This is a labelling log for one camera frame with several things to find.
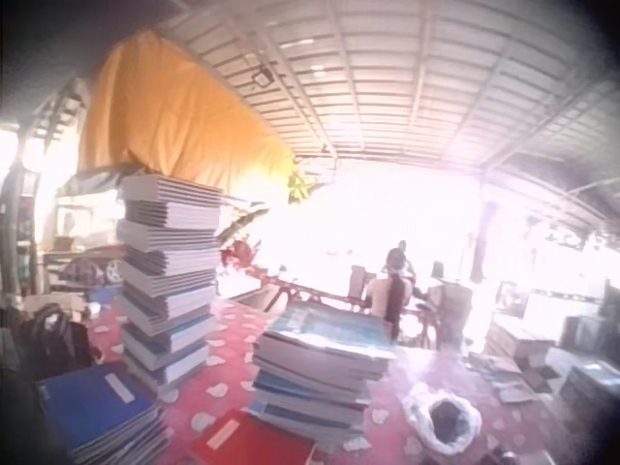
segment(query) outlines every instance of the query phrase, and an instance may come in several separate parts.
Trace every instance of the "metal roof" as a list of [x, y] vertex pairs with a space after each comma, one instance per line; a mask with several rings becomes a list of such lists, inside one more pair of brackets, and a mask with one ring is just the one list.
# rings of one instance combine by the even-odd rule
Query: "metal roof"
[[[618, 76], [578, 11], [532, 0], [175, 0], [159, 26], [308, 171], [517, 172], [620, 212]], [[261, 66], [274, 82], [252, 76]]]

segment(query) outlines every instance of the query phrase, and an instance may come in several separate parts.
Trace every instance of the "box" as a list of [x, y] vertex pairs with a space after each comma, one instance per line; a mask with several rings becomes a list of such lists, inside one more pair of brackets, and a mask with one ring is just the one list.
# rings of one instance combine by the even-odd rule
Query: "box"
[[493, 318], [486, 341], [495, 355], [527, 359], [530, 367], [544, 366], [546, 353], [555, 345], [551, 339], [526, 328], [522, 320], [507, 315]]
[[584, 424], [606, 427], [605, 419], [620, 410], [620, 372], [603, 361], [574, 366], [560, 396]]

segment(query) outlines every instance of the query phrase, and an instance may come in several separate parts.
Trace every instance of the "white label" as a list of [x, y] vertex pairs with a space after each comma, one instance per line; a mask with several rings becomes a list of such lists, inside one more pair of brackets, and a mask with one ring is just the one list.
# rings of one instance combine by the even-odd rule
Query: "white label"
[[132, 392], [120, 382], [120, 380], [114, 373], [109, 373], [108, 375], [106, 375], [106, 381], [108, 382], [109, 386], [114, 389], [116, 395], [118, 395], [121, 400], [126, 404], [129, 404], [133, 400], [136, 400], [136, 397], [132, 394]]
[[228, 441], [238, 427], [239, 422], [237, 420], [229, 419], [228, 423], [222, 426], [222, 429], [215, 433], [206, 444], [213, 450], [219, 449], [224, 443], [226, 443], [226, 441]]

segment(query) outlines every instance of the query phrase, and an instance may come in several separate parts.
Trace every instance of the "yellow canopy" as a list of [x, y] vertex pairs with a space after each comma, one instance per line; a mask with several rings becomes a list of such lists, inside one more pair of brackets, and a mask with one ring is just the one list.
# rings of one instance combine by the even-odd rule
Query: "yellow canopy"
[[209, 72], [146, 31], [109, 55], [79, 147], [79, 171], [127, 162], [283, 202], [293, 153]]

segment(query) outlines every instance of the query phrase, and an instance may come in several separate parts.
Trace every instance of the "black bag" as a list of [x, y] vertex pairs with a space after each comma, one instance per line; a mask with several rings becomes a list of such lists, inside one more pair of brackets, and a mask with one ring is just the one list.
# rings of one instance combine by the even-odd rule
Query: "black bag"
[[45, 305], [32, 320], [24, 322], [21, 336], [34, 381], [93, 363], [86, 327], [72, 322], [57, 303]]

